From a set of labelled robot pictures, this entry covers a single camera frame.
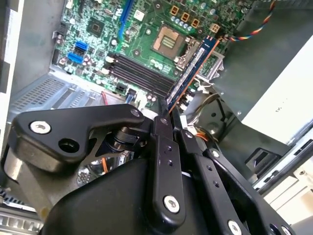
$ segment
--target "cpu socket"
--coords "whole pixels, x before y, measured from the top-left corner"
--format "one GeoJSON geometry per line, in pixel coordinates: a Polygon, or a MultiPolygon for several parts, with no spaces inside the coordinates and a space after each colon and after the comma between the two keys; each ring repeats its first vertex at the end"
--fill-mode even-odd
{"type": "Polygon", "coordinates": [[[183,35],[167,25],[163,25],[152,46],[155,52],[174,60],[185,43],[183,35]]]}

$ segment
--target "white surface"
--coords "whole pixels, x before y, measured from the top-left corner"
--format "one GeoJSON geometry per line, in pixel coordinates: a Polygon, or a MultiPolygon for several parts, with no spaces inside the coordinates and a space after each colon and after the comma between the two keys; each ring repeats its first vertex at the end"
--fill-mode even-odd
{"type": "Polygon", "coordinates": [[[18,43],[20,38],[20,29],[22,22],[22,13],[24,7],[24,0],[19,1],[19,11],[10,10],[8,34],[6,39],[4,61],[10,64],[9,76],[6,93],[0,93],[0,155],[2,152],[2,145],[4,139],[4,131],[6,119],[9,109],[10,95],[12,89],[13,73],[15,68],[15,60],[18,50],[18,43]]]}
{"type": "Polygon", "coordinates": [[[312,54],[313,36],[242,123],[282,143],[290,144],[294,136],[313,119],[312,54]]]}

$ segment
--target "gray metal panel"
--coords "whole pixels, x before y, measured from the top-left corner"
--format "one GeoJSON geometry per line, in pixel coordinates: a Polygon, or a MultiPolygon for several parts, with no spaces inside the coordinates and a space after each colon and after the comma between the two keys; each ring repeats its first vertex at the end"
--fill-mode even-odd
{"type": "Polygon", "coordinates": [[[49,72],[54,41],[65,0],[26,0],[12,94],[49,72]]]}
{"type": "Polygon", "coordinates": [[[281,156],[290,150],[289,146],[243,125],[238,119],[234,119],[228,126],[224,138],[220,141],[220,148],[224,156],[247,180],[251,179],[253,173],[246,166],[245,161],[257,148],[281,156]]]}
{"type": "MultiPolygon", "coordinates": [[[[251,14],[241,34],[256,29],[265,15],[266,11],[251,14]]],[[[224,71],[213,82],[230,109],[241,112],[240,120],[312,36],[312,28],[312,10],[277,10],[257,36],[231,45],[224,71]]]]}

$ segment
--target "silver screw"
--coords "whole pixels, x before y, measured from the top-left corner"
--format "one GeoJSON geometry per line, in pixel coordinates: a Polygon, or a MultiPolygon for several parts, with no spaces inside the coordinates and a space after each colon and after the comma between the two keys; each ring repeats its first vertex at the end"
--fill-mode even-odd
{"type": "Polygon", "coordinates": [[[161,117],[161,122],[162,122],[163,124],[167,125],[167,120],[166,120],[165,118],[162,118],[162,117],[161,117]]]}
{"type": "Polygon", "coordinates": [[[214,157],[216,157],[216,158],[219,158],[219,157],[220,157],[219,153],[218,153],[217,151],[215,151],[215,150],[212,150],[212,155],[213,155],[214,157]]]}
{"type": "Polygon", "coordinates": [[[235,221],[229,220],[227,224],[228,224],[229,229],[234,235],[242,234],[239,225],[235,221]]]}
{"type": "Polygon", "coordinates": [[[179,203],[175,197],[171,195],[165,196],[163,202],[166,209],[168,209],[171,213],[179,212],[179,203]]]}
{"type": "Polygon", "coordinates": [[[186,136],[188,138],[192,138],[193,137],[193,135],[189,131],[185,131],[185,134],[186,134],[186,136]]]}
{"type": "Polygon", "coordinates": [[[282,230],[284,231],[286,235],[291,235],[291,232],[285,226],[282,226],[282,230]]]}
{"type": "Polygon", "coordinates": [[[30,130],[37,134],[48,134],[51,131],[51,126],[45,121],[34,121],[29,126],[30,130]]]}
{"type": "Polygon", "coordinates": [[[132,109],[132,110],[131,110],[131,113],[132,113],[132,115],[134,115],[134,116],[136,116],[136,117],[140,116],[140,115],[139,115],[139,112],[138,112],[136,109],[132,109]]]}

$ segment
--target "ram module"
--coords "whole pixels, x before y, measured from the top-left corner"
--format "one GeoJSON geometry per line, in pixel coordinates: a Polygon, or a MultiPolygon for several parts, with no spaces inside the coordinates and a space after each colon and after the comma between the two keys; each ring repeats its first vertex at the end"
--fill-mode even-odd
{"type": "Polygon", "coordinates": [[[198,49],[195,51],[185,69],[181,73],[179,79],[174,83],[166,96],[170,112],[175,107],[181,96],[185,93],[188,86],[192,83],[197,73],[201,70],[204,62],[209,58],[219,42],[219,40],[207,36],[199,45],[198,49]]]}

